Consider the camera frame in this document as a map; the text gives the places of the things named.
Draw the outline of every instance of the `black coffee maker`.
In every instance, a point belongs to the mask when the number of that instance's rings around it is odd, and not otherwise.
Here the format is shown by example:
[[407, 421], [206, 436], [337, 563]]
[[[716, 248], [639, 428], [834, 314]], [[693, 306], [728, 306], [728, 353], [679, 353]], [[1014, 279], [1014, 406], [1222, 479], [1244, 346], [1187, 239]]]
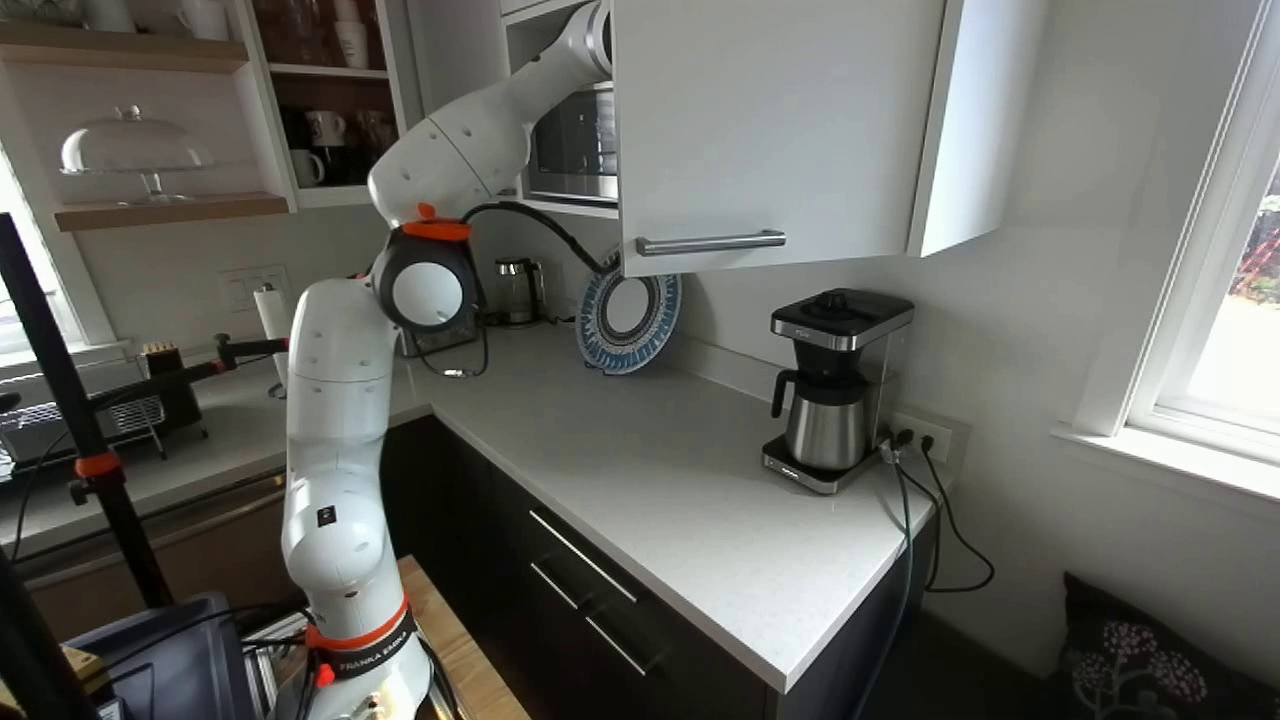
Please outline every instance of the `black coffee maker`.
[[830, 494], [871, 464], [908, 324], [908, 299], [860, 288], [777, 306], [772, 332], [794, 338], [794, 366], [772, 387], [787, 430], [765, 443], [765, 466]]

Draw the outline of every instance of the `black cabinet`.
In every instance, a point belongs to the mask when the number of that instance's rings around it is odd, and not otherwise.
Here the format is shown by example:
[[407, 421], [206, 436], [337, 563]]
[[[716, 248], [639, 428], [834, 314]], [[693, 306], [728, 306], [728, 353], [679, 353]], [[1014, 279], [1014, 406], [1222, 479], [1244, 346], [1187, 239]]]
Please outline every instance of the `black cabinet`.
[[383, 466], [395, 549], [420, 555], [538, 720], [847, 715], [887, 644], [904, 563], [778, 694], [439, 421], [390, 430]]

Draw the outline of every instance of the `white countertop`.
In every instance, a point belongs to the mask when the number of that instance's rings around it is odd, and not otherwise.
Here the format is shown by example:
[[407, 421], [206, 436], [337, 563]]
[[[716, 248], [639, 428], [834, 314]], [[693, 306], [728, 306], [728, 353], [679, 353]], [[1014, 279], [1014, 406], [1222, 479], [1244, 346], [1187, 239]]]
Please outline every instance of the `white countertop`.
[[[122, 464], [137, 510], [279, 472], [282, 405], [271, 384], [267, 365], [195, 384], [206, 438]], [[887, 472], [811, 494], [758, 466], [765, 438], [778, 436], [766, 405], [658, 365], [597, 376], [576, 359], [571, 327], [492, 332], [492, 365], [473, 378], [400, 365], [390, 421], [424, 414], [424, 400], [777, 692], [806, 673], [904, 549]], [[99, 529], [97, 498], [74, 507], [62, 488], [36, 488], [23, 555]]]

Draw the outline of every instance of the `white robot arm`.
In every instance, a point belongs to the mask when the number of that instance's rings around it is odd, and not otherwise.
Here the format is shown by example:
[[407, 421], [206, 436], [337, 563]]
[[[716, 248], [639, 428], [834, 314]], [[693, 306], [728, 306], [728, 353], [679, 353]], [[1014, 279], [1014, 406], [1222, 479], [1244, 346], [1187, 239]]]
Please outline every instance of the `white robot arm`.
[[279, 552], [317, 617], [309, 715], [407, 720], [430, 694], [437, 668], [415, 641], [380, 505], [395, 324], [430, 332], [469, 312], [475, 279], [430, 254], [458, 239], [455, 225], [437, 220], [507, 186], [528, 125], [605, 74], [607, 7], [584, 3], [538, 60], [439, 107], [371, 167], [367, 192], [395, 227], [377, 276], [321, 279], [299, 296]]

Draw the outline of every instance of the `cabinet handle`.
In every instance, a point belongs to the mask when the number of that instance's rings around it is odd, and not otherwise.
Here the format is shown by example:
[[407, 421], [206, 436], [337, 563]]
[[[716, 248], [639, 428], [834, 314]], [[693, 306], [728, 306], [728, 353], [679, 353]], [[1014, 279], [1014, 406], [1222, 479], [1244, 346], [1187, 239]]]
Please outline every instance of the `cabinet handle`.
[[584, 617], [584, 619], [637, 674], [648, 674], [658, 665], [658, 655], [639, 665], [637, 653], [626, 653], [626, 644], [620, 644], [597, 617]]
[[607, 566], [599, 566], [584, 549], [576, 549], [552, 519], [542, 519], [535, 507], [528, 510], [557, 543], [562, 543], [580, 563], [589, 563], [607, 587], [616, 587], [626, 602], [639, 602], [639, 597], [620, 584]]
[[693, 253], [745, 253], [745, 248], [785, 248], [787, 237], [777, 227], [734, 232], [734, 237], [637, 237], [639, 254], [693, 254]]
[[584, 609], [584, 599], [576, 599], [547, 566], [538, 566], [535, 559], [528, 563], [528, 572], [535, 576], [535, 578], [542, 578], [571, 613], [580, 613]]

